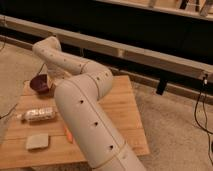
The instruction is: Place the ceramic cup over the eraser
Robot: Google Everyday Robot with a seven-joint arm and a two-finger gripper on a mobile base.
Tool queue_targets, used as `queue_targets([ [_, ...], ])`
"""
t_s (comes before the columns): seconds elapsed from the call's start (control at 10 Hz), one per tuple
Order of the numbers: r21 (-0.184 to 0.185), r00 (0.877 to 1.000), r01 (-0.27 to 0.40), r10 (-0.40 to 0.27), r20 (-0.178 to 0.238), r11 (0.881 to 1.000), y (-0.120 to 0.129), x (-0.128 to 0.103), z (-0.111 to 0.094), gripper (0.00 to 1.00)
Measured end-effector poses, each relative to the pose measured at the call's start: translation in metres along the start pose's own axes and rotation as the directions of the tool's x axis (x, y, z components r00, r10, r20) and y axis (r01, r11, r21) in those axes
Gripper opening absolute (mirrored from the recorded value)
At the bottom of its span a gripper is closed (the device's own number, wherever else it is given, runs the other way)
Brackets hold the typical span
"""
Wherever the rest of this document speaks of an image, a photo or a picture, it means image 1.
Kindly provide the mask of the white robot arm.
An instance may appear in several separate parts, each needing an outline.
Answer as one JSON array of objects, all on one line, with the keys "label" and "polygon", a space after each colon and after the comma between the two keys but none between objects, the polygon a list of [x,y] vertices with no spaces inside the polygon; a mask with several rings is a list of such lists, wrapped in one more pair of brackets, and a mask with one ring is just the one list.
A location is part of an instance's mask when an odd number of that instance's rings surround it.
[{"label": "white robot arm", "polygon": [[59,68],[71,74],[56,81],[54,99],[93,171],[146,171],[135,152],[99,105],[113,85],[104,65],[62,51],[59,40],[48,37],[32,47],[50,72]]}]

